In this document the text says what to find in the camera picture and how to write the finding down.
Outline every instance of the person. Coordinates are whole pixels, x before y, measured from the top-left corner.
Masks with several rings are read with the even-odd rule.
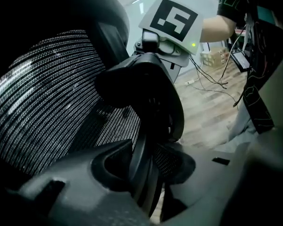
[[[250,142],[257,134],[275,126],[265,104],[266,101],[272,102],[266,98],[264,102],[260,90],[283,59],[283,0],[219,0],[217,15],[204,19],[200,41],[216,42],[230,38],[237,24],[243,24],[245,18],[247,30],[251,31],[253,55],[242,93],[243,101],[229,133],[229,142],[216,148],[228,152],[234,152],[237,145]]]

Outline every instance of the person's arm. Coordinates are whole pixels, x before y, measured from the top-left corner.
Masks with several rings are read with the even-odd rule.
[[[231,37],[236,23],[243,21],[246,0],[219,0],[217,16],[203,21],[201,42],[218,42]]]
[[[228,39],[235,31],[236,22],[217,15],[203,20],[200,42],[218,42]]]

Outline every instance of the white mounting plate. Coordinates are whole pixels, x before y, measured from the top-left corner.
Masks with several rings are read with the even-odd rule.
[[[203,16],[175,0],[156,0],[139,27],[167,38],[185,51],[196,54],[200,43]]]

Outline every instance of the wooden floor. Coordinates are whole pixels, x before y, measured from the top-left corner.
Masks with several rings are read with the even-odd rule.
[[[202,70],[218,81],[224,68],[203,65]],[[201,76],[201,82],[205,89],[226,92],[237,101],[243,91],[246,76],[246,73],[241,73],[237,66],[231,62],[222,79],[222,82],[228,82],[225,85],[227,89],[212,84],[203,76]],[[203,89],[200,81],[196,81],[197,79],[195,69],[179,76],[175,82],[183,105],[185,121],[183,136],[179,143],[184,146],[214,149],[217,145],[227,141],[229,130],[238,111],[237,107],[233,108],[234,100],[230,96],[215,91],[197,90],[196,88]],[[151,217],[152,222],[156,224],[159,223],[163,195],[162,192]]]

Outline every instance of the black t-shirt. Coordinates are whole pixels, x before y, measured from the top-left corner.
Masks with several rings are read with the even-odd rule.
[[[253,51],[243,101],[258,133],[274,126],[259,90],[283,58],[283,30],[268,18],[271,10],[283,21],[283,0],[219,0],[217,12],[238,24],[248,14]]]

